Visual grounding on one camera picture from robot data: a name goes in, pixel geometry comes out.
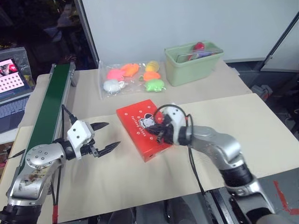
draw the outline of green toy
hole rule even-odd
[[[161,79],[152,79],[145,83],[146,91],[160,92],[164,89],[164,82]]]

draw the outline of white wall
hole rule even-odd
[[[198,40],[225,60],[264,59],[299,9],[298,0],[84,0],[105,63],[163,60],[164,48]]]

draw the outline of toy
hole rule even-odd
[[[117,79],[123,81],[123,76],[126,72],[120,69],[111,69],[107,74],[107,79]]]
[[[154,71],[154,72],[157,72],[159,70],[159,68],[160,68],[160,66],[159,66],[158,62],[156,62],[156,61],[150,61],[145,66],[145,71]]]
[[[122,66],[121,70],[125,71],[125,74],[123,76],[132,77],[138,72],[139,65],[134,63],[125,64],[124,66]]]
[[[194,45],[193,50],[203,50],[204,48],[205,48],[204,43],[202,43],[202,42],[198,42],[197,44]],[[193,55],[190,55],[190,56],[188,57],[188,61],[191,60],[192,56],[193,56]]]
[[[154,79],[154,78],[158,79],[158,78],[161,78],[161,76],[160,76],[159,73],[154,72],[154,71],[147,71],[143,75],[144,81],[149,81],[149,80]]]
[[[125,88],[128,83],[124,81],[117,81],[117,79],[110,79],[104,82],[103,88],[109,93],[118,93],[121,89]]]
[[[164,82],[161,79],[152,79],[145,83],[146,91],[160,92],[164,89]]]

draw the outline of beige tabletop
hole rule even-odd
[[[196,125],[209,126],[234,136],[251,172],[258,178],[299,167],[299,143],[268,106],[256,95],[213,99],[180,105]],[[115,114],[85,119],[109,122],[96,131],[95,146],[121,141],[111,153],[67,161],[63,169],[59,222],[94,216],[128,207],[199,192],[186,147],[172,146],[143,162]],[[12,154],[27,145],[33,126],[22,127]],[[205,190],[222,187],[223,179],[210,159],[193,150],[195,165]],[[0,206],[20,158],[8,161],[0,184]],[[38,223],[50,224],[51,197],[43,205]]]

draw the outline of laptop keyboard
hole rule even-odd
[[[0,118],[24,111],[28,99],[29,97],[26,97],[22,99],[17,99],[5,105],[0,105]]]

